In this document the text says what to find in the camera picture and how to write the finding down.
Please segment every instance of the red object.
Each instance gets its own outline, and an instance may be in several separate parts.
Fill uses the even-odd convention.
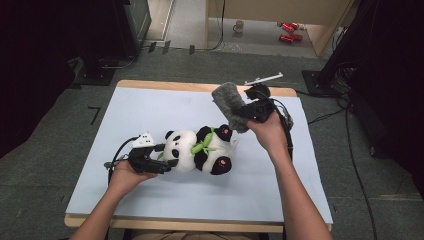
[[[294,28],[288,23],[281,24],[281,28],[283,28],[284,30],[286,30],[290,34],[292,34],[294,32]]]
[[[303,39],[303,36],[300,35],[300,34],[292,34],[292,35],[290,35],[290,37],[292,37],[293,40],[295,40],[295,41],[302,41],[302,39]]]
[[[289,24],[290,24],[290,26],[291,26],[292,28],[294,28],[295,30],[299,29],[299,24],[298,24],[298,23],[289,23]]]
[[[279,40],[283,41],[283,42],[292,43],[294,39],[291,36],[286,36],[286,35],[281,34]]]

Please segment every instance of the panda plush toy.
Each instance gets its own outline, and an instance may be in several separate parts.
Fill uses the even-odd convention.
[[[189,172],[195,168],[212,175],[221,175],[231,170],[231,154],[235,141],[228,125],[219,128],[202,127],[197,133],[191,130],[169,131],[166,136],[163,161],[178,159],[173,168]]]

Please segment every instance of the gray carpet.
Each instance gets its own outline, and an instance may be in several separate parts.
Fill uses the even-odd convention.
[[[121,79],[242,84],[281,72],[269,86],[306,91],[301,70],[321,70],[325,60],[222,52],[144,50],[129,67],[117,70],[111,86],[67,89],[31,138],[0,161],[0,239],[61,239],[74,229],[64,212],[102,117]],[[339,109],[335,99],[300,95],[312,120]],[[93,124],[96,110],[100,114]],[[390,159],[369,155],[357,117],[348,114],[353,154],[368,194],[378,239],[422,239],[424,205],[411,177]],[[309,130],[321,180],[334,219],[336,239],[373,239],[370,215],[349,155],[344,112],[311,124]],[[113,239],[122,231],[114,230]],[[280,234],[271,234],[280,239]]]

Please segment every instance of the panda ear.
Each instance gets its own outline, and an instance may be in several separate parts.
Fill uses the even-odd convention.
[[[172,133],[174,133],[174,131],[169,131],[169,132],[166,134],[165,139],[168,139],[168,138],[169,138],[169,136],[171,136],[171,134],[172,134]]]

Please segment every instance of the forearm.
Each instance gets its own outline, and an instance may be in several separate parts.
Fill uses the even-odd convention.
[[[91,214],[74,233],[71,239],[100,239],[106,236],[113,212],[121,200],[120,197],[106,191]]]
[[[275,166],[288,239],[332,239],[286,149],[269,152]]]

